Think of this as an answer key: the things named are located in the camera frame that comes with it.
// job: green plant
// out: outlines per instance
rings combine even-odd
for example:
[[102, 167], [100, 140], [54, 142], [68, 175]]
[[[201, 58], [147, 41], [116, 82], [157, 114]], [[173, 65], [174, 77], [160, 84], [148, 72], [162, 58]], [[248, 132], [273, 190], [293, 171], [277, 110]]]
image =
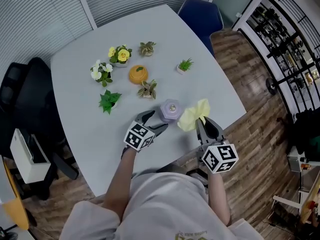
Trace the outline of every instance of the green plant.
[[188, 60], [183, 60], [182, 62], [180, 62], [178, 67], [182, 71], [186, 72], [190, 69], [192, 64], [193, 64], [193, 62], [191, 61], [191, 58], [189, 58]]
[[113, 71], [112, 65], [100, 62], [98, 59], [95, 64], [90, 68], [91, 77], [98, 83], [102, 83], [106, 87], [108, 83], [112, 83], [111, 72]]
[[143, 56], [151, 56], [154, 53], [154, 46], [156, 45], [155, 42], [141, 42], [140, 43], [140, 54]]
[[156, 91], [155, 88], [157, 86], [157, 82], [155, 80], [152, 80], [150, 83], [147, 83], [146, 81], [142, 81], [142, 86], [138, 91], [138, 95], [145, 98], [153, 98], [156, 99]]
[[110, 47], [108, 53], [110, 58], [109, 61], [111, 63], [119, 62], [121, 64], [125, 64], [129, 57], [131, 57], [131, 53], [132, 49], [128, 49], [126, 44], [118, 46], [117, 48]]
[[105, 90], [104, 95], [100, 94], [101, 100], [99, 107], [103, 108], [103, 113], [108, 112], [110, 115], [111, 108], [116, 104], [119, 100], [121, 94], [120, 93], [111, 93], [109, 90]]

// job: orange pot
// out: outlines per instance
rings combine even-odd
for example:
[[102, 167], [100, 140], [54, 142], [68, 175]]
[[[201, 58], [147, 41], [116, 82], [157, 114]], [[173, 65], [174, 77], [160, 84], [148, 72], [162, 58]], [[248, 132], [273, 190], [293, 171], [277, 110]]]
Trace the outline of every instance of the orange pot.
[[129, 79], [136, 85], [141, 85], [142, 81], [147, 81], [148, 71], [142, 65], [135, 65], [129, 71]]

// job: chair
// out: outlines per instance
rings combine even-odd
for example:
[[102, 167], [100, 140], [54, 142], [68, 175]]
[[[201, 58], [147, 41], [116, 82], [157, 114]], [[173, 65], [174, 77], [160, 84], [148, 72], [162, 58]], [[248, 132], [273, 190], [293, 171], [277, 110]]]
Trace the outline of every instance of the chair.
[[224, 28], [219, 8], [212, 2], [186, 0], [178, 15], [193, 30], [209, 52], [215, 56], [210, 36]]
[[[40, 194], [42, 199], [49, 196], [49, 186], [57, 177], [57, 167], [72, 180], [78, 177], [79, 172], [70, 165], [74, 158], [65, 160], [59, 155], [63, 153], [62, 145], [68, 145], [68, 142], [58, 113], [51, 70], [42, 59], [36, 57], [28, 65], [12, 63], [9, 66], [0, 87], [0, 112], [7, 117], [10, 130], [25, 129], [36, 135], [52, 164], [46, 183], [32, 183], [41, 189], [47, 187], [47, 194]], [[1, 149], [7, 154], [4, 156], [10, 158], [10, 148], [5, 146]]]

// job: white table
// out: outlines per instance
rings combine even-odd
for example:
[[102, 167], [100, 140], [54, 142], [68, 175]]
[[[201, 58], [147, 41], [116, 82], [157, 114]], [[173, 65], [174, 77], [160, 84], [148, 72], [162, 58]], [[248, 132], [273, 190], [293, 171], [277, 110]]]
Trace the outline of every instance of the white table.
[[[140, 42], [156, 42], [151, 57], [139, 55]], [[97, 59], [108, 62], [111, 46], [132, 48], [127, 68], [114, 68], [111, 92], [121, 93], [111, 115], [99, 107], [106, 88], [90, 76]], [[183, 59], [192, 58], [185, 75], [176, 71]], [[156, 100], [139, 98], [140, 86], [129, 82], [129, 70], [144, 65], [148, 80], [155, 79]], [[139, 11], [110, 22], [68, 44], [51, 59], [54, 94], [60, 119], [75, 160], [96, 196], [106, 192], [120, 162], [123, 139], [140, 112], [158, 109], [166, 99], [179, 100], [185, 108], [208, 98], [210, 118], [223, 129], [246, 113], [237, 93], [214, 57], [194, 32], [167, 5]], [[153, 116], [148, 125], [160, 123]], [[136, 158], [134, 172], [161, 168], [199, 146], [195, 131], [185, 133], [177, 124], [157, 137]]]

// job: white flower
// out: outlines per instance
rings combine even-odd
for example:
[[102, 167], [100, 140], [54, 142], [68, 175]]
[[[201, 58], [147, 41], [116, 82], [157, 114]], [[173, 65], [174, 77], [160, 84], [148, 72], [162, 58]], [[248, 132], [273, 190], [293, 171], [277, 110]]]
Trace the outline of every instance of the white flower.
[[98, 67], [94, 66], [93, 67], [93, 71], [91, 72], [91, 77], [94, 79], [94, 80], [99, 80], [102, 76], [101, 72], [98, 71]]
[[113, 71], [112, 65], [111, 64], [107, 64], [105, 66], [102, 67], [104, 71], [110, 73]]
[[98, 68], [100, 67], [100, 59], [98, 59], [95, 64], [92, 66], [93, 69], [98, 70]]

